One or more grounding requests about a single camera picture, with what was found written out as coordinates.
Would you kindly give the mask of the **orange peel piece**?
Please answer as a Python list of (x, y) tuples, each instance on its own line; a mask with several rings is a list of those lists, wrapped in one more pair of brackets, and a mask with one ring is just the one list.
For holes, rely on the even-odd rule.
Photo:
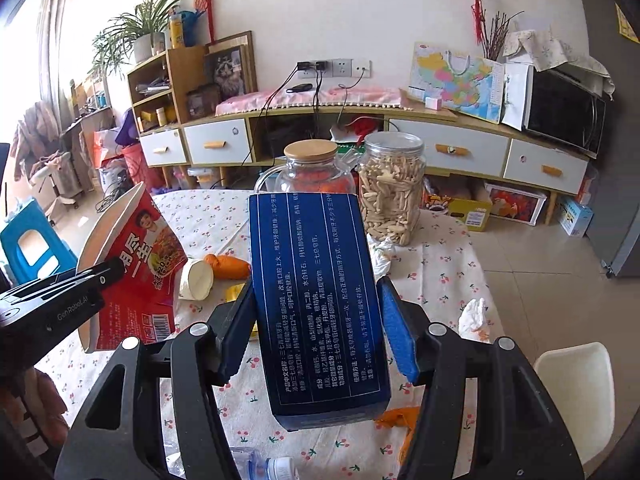
[(250, 264), (228, 255), (208, 254), (204, 261), (212, 268), (216, 280), (243, 280), (250, 276)]
[(402, 445), (398, 452), (398, 462), (402, 465), (408, 456), (413, 435), (418, 426), (420, 416), (420, 408), (418, 406), (409, 406), (408, 408), (394, 408), (384, 412), (380, 417), (375, 419), (375, 425), (384, 428), (404, 428), (406, 434)]

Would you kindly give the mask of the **red instant noodle cup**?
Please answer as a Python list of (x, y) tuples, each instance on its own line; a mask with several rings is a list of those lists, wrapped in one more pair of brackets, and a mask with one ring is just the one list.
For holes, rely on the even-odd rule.
[(111, 258), (122, 263), (124, 275), (102, 292), (105, 307), (80, 326), (84, 351), (114, 350), (129, 336), (144, 344), (168, 338), (175, 330), (177, 276), (186, 253), (142, 183), (100, 214), (77, 269)]

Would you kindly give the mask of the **tissue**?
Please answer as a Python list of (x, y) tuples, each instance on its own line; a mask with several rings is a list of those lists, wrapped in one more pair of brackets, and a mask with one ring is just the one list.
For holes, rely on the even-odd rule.
[(385, 237), (384, 240), (376, 240), (370, 234), (367, 235), (367, 241), (374, 279), (378, 281), (390, 273), (393, 256), (396, 252), (395, 244), (389, 237)]
[(458, 319), (458, 334), (467, 340), (490, 343), (486, 320), (486, 304), (483, 298), (470, 300)]

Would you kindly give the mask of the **crushed clear plastic bottle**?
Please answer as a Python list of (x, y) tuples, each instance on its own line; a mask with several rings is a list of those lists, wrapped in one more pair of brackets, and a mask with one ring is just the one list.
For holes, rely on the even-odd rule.
[(243, 480), (298, 480), (292, 457), (266, 457), (256, 448), (230, 448), (236, 469)]

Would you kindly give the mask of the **white paper cup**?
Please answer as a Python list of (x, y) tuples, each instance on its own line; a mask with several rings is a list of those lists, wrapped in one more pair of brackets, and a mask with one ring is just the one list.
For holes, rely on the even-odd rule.
[(179, 298), (189, 301), (205, 300), (215, 281), (213, 268), (204, 259), (189, 259), (181, 269)]

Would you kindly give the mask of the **blue printed carton box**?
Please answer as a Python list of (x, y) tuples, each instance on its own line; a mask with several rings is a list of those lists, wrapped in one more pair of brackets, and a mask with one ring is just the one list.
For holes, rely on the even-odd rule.
[(390, 372), (357, 197), (256, 193), (248, 220), (274, 418), (297, 431), (378, 417), (390, 402)]

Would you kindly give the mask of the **white trash bin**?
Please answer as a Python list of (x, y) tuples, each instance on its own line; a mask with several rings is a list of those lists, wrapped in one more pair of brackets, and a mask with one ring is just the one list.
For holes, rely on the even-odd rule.
[(585, 465), (606, 448), (615, 426), (615, 386), (608, 349), (595, 341), (550, 350), (536, 359), (534, 370)]

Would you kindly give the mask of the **yellow peel scrap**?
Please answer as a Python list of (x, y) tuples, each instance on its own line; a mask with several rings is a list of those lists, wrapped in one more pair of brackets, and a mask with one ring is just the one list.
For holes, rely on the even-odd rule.
[[(240, 293), (242, 292), (243, 287), (244, 287), (243, 284), (235, 284), (228, 287), (224, 291), (224, 301), (232, 302), (237, 300), (240, 296)], [(254, 324), (252, 333), (250, 334), (250, 340), (257, 340), (257, 339), (258, 339), (258, 327), (257, 327), (257, 324)]]

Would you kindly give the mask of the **light blue carton box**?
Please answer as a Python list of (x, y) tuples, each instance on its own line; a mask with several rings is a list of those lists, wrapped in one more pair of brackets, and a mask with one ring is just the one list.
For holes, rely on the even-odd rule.
[(583, 237), (593, 218), (589, 207), (567, 196), (560, 198), (558, 213), (559, 224), (570, 237)]

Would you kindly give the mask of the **yellow cardboard box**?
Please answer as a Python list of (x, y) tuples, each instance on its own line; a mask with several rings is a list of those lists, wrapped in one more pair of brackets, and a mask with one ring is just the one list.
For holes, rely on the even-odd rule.
[(422, 208), (448, 214), (470, 231), (484, 231), (491, 207), (482, 179), (463, 176), (423, 178)]

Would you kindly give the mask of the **wooden open shelf unit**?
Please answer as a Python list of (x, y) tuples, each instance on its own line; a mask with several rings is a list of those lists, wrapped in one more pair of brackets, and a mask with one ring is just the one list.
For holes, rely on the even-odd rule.
[(134, 125), (140, 136), (213, 114), (215, 107), (208, 102), (206, 87), (207, 53), (205, 46), (168, 49), (127, 75)]

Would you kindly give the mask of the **plastic jar of biscuit sticks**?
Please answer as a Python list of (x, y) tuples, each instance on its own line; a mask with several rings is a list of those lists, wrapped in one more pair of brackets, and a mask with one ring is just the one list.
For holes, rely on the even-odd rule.
[(360, 212), (366, 232), (406, 246), (418, 222), (425, 164), (423, 141), (404, 132), (364, 138), (358, 166)]

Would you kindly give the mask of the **potted green plant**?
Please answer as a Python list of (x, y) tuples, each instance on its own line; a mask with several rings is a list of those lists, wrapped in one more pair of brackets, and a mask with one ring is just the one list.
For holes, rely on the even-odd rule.
[(92, 40), (93, 57), (88, 74), (105, 76), (117, 72), (130, 58), (138, 39), (165, 29), (169, 11), (180, 1), (142, 0), (132, 12), (111, 18)]

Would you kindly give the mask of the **framed cat picture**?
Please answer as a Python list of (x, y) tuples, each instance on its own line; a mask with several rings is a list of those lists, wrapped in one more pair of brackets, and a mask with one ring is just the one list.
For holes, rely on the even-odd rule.
[(221, 102), (258, 91), (250, 30), (210, 44), (204, 66), (208, 80), (219, 90)]

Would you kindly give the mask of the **grey refrigerator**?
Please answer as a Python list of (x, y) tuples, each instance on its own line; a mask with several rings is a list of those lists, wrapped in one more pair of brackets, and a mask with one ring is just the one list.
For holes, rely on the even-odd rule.
[(610, 278), (639, 276), (639, 45), (618, 31), (614, 0), (582, 0), (589, 53), (615, 84), (607, 98), (587, 230)]

